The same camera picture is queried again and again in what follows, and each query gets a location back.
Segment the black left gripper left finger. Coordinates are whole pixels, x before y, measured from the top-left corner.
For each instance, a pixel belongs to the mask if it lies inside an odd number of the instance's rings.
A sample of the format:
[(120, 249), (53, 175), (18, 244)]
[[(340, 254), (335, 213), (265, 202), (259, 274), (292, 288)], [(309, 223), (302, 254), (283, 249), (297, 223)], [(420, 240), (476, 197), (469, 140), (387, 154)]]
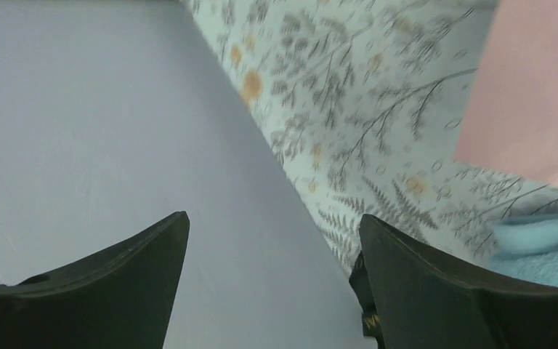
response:
[(175, 212), (122, 242), (0, 285), (0, 348), (162, 348), (190, 221)]

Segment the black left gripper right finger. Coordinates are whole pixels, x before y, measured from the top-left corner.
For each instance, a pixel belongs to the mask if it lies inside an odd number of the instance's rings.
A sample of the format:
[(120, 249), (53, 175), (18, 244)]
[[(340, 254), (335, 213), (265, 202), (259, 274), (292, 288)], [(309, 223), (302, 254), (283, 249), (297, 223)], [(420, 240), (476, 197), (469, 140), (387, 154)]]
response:
[(558, 348), (558, 287), (473, 265), (370, 214), (359, 234), (386, 348)]

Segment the pink purple wrapping paper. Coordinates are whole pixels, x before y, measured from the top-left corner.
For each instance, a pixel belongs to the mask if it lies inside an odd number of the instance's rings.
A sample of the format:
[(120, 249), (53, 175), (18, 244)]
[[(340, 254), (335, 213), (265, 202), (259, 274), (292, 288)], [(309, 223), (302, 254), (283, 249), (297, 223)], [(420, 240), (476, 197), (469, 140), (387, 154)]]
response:
[(558, 1), (500, 1), (454, 157), (558, 187)]

